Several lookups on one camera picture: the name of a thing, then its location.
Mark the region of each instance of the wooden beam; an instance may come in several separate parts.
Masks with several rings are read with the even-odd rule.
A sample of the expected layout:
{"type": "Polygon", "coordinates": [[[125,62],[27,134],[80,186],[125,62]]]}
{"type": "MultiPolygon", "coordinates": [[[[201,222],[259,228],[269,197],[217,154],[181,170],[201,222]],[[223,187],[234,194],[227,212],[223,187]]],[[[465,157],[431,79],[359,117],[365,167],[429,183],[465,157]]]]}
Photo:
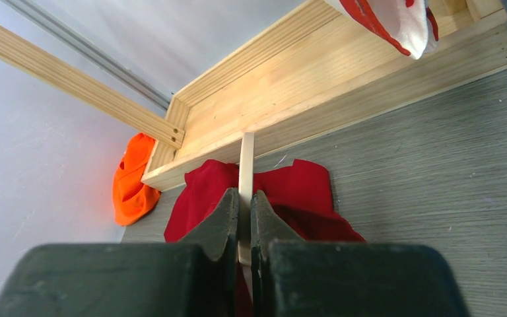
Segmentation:
{"type": "Polygon", "coordinates": [[[179,149],[184,131],[110,87],[0,26],[0,59],[179,149]]]}
{"type": "MultiPolygon", "coordinates": [[[[189,114],[189,107],[184,104],[180,99],[173,97],[166,113],[166,121],[175,125],[178,129],[184,130],[186,127],[187,115],[189,114]]],[[[163,142],[156,141],[152,149],[152,155],[145,167],[145,173],[150,172],[152,166],[162,166],[174,160],[176,154],[175,148],[164,144],[163,142]]]]}
{"type": "Polygon", "coordinates": [[[254,192],[254,143],[254,134],[252,132],[243,134],[238,177],[238,193],[240,194],[238,260],[242,265],[252,264],[250,207],[254,192]]]}
{"type": "MultiPolygon", "coordinates": [[[[464,14],[469,13],[461,12],[456,16],[464,14]]],[[[257,107],[251,108],[250,104],[232,103],[231,99],[219,98],[211,104],[212,108],[206,108],[210,109],[210,112],[205,111],[204,114],[208,114],[211,119],[213,116],[221,116],[223,115],[221,110],[230,102],[234,106],[230,110],[234,111],[234,116],[238,116],[240,120],[233,122],[233,127],[229,125],[229,133],[212,138],[210,143],[202,145],[181,157],[177,156],[174,161],[168,164],[153,168],[143,176],[143,182],[159,190],[167,190],[182,184],[184,174],[201,166],[206,159],[238,162],[242,131],[255,132],[255,156],[265,155],[271,151],[379,116],[507,69],[506,11],[493,13],[476,23],[466,25],[467,27],[462,26],[461,29],[441,37],[438,50],[418,61],[413,61],[399,54],[391,55],[394,56],[392,59],[389,51],[385,48],[384,50],[367,51],[372,52],[372,55],[355,53],[353,58],[358,61],[358,64],[356,64],[356,67],[351,67],[351,69],[356,71],[360,71],[360,67],[363,63],[366,63],[366,59],[372,59],[375,64],[384,58],[388,62],[374,65],[375,67],[359,72],[350,78],[347,77],[341,82],[337,81],[337,83],[333,83],[333,86],[321,89],[321,92],[308,98],[302,98],[300,101],[296,101],[298,99],[294,98],[303,90],[306,90],[306,83],[319,83],[319,73],[311,72],[306,75],[299,70],[300,73],[298,74],[300,75],[297,75],[296,81],[291,81],[291,85],[281,86],[281,81],[289,80],[290,76],[294,74],[289,75],[285,71],[289,71],[292,65],[306,66],[310,62],[306,57],[321,59],[326,57],[328,53],[335,55],[337,53],[331,50],[332,46],[320,46],[318,43],[322,42],[314,42],[304,47],[306,50],[304,53],[300,50],[300,47],[295,47],[294,54],[291,52],[286,55],[286,59],[283,56],[276,55],[274,63],[272,60],[266,62],[271,63],[271,67],[263,70],[262,73],[266,73],[270,79],[267,84],[276,87],[277,92],[281,92],[276,94],[275,98],[289,94],[289,90],[292,89],[294,94],[288,96],[288,98],[295,100],[295,103],[279,108],[278,103],[276,106],[275,102],[270,99],[260,102],[263,96],[250,96],[249,93],[252,89],[263,84],[262,81],[258,81],[258,78],[252,75],[258,68],[256,67],[247,76],[250,76],[249,81],[257,82],[258,86],[238,85],[235,88],[240,91],[240,94],[236,95],[238,98],[242,98],[244,95],[246,95],[246,98],[253,98],[253,102],[257,104],[257,107]],[[321,56],[323,57],[316,57],[318,56],[316,53],[322,53],[321,56]]],[[[326,36],[332,38],[325,39],[324,37],[321,41],[338,41],[337,38],[333,38],[332,33],[327,32],[327,30],[324,31],[326,31],[326,36]]],[[[353,34],[356,36],[356,40],[365,38],[364,33],[358,32],[358,29],[353,30],[353,34]]],[[[310,37],[310,39],[314,38],[318,37],[315,34],[310,37]]],[[[321,75],[327,76],[327,82],[330,83],[334,78],[333,76],[343,70],[343,68],[337,66],[339,62],[348,63],[349,60],[330,59],[328,68],[309,67],[308,69],[324,72],[321,75]]],[[[229,89],[230,87],[226,87],[224,92],[228,92],[229,89]]],[[[193,120],[191,115],[192,113],[189,114],[187,124],[190,120],[193,120]]],[[[192,143],[193,139],[188,139],[188,126],[186,126],[186,129],[188,132],[186,142],[192,143]]]]}
{"type": "Polygon", "coordinates": [[[467,9],[467,2],[465,0],[442,0],[446,7],[446,12],[449,15],[454,15],[460,11],[467,9]]]}
{"type": "Polygon", "coordinates": [[[310,0],[186,85],[177,95],[190,107],[293,45],[341,13],[323,0],[310,0]]]}
{"type": "Polygon", "coordinates": [[[504,9],[500,0],[467,0],[467,7],[474,21],[504,9]]]}

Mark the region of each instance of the orange cloth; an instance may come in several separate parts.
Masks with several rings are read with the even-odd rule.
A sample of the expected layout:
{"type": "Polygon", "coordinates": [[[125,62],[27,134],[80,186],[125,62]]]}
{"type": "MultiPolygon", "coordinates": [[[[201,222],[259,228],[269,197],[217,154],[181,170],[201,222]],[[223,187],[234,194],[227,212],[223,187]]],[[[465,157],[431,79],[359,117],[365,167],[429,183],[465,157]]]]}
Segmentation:
{"type": "Polygon", "coordinates": [[[154,139],[139,133],[127,144],[114,175],[116,223],[127,226],[148,213],[160,199],[160,192],[141,183],[141,177],[154,147],[154,139]]]}

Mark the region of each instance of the red cloth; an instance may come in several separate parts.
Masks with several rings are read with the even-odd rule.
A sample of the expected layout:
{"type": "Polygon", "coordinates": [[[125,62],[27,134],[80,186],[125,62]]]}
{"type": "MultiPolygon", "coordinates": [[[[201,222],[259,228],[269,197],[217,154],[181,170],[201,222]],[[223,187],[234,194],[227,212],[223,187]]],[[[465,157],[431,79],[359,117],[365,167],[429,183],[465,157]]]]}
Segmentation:
{"type": "MultiPolygon", "coordinates": [[[[176,242],[209,216],[228,188],[238,187],[238,166],[208,160],[185,176],[187,187],[176,200],[164,238],[176,242]]],[[[254,174],[253,192],[263,190],[275,213],[306,240],[364,242],[333,210],[329,172],[321,165],[294,160],[292,166],[254,174]]],[[[239,268],[237,316],[253,316],[252,302],[239,268]]]]}

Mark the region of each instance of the wooden frame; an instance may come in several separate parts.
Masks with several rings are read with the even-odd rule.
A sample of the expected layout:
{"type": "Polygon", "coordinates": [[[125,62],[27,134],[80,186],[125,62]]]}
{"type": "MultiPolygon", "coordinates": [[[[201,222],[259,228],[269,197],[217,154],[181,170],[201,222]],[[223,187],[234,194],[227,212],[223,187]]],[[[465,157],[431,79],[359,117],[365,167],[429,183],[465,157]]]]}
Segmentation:
{"type": "Polygon", "coordinates": [[[0,59],[158,141],[143,183],[168,190],[206,159],[238,162],[507,69],[499,0],[429,0],[436,52],[413,61],[323,0],[307,0],[176,93],[166,119],[0,27],[0,59]]]}
{"type": "Polygon", "coordinates": [[[0,59],[179,149],[184,130],[0,26],[0,59]]]}

